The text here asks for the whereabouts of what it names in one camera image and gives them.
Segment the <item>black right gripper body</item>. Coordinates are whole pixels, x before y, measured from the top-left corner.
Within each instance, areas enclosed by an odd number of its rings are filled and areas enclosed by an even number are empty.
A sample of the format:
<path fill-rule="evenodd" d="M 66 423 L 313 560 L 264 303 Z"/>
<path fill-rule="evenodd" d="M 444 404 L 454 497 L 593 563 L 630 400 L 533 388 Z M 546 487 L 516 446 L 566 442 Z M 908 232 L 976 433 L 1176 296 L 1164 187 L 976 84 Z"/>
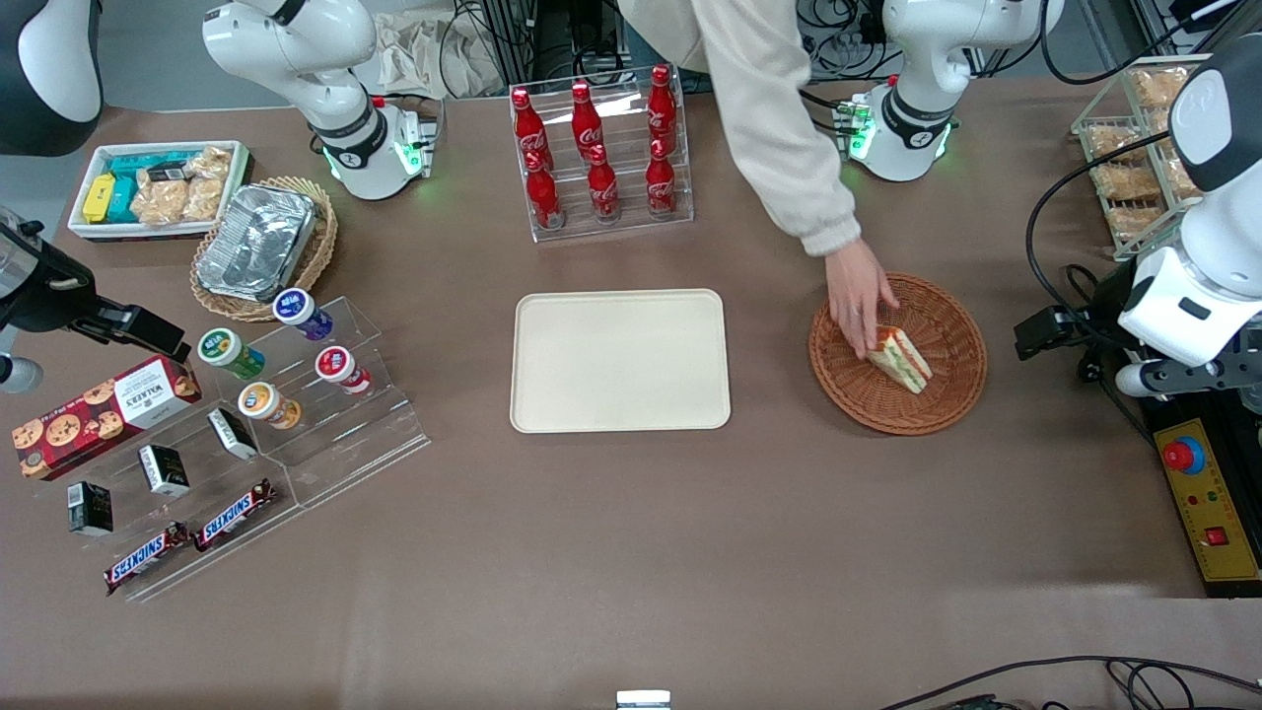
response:
<path fill-rule="evenodd" d="M 39 222 L 3 224 L 3 327 L 32 333 L 67 329 L 98 335 L 98 291 L 90 269 L 40 237 Z"/>

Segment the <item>person's bare hand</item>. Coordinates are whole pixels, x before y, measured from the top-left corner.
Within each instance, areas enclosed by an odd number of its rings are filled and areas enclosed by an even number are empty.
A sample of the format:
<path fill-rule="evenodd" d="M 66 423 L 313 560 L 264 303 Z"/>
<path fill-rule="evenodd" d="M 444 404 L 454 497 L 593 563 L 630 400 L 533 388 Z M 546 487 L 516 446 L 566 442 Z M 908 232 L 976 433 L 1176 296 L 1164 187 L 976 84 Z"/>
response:
<path fill-rule="evenodd" d="M 854 240 L 823 262 L 830 315 L 857 358 L 866 359 L 877 346 L 880 309 L 900 306 L 886 270 L 864 240 Z"/>

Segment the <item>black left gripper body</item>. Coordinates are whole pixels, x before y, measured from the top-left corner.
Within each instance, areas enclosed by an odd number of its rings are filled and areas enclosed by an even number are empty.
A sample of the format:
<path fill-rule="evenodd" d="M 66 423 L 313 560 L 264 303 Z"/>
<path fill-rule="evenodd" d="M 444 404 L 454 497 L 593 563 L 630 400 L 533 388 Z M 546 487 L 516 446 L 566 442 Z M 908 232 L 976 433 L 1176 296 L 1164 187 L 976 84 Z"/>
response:
<path fill-rule="evenodd" d="M 1083 315 L 1100 337 L 1087 335 L 1090 359 L 1135 359 L 1135 337 L 1119 327 L 1118 318 L 1129 300 L 1133 277 L 1087 277 L 1082 296 Z"/>

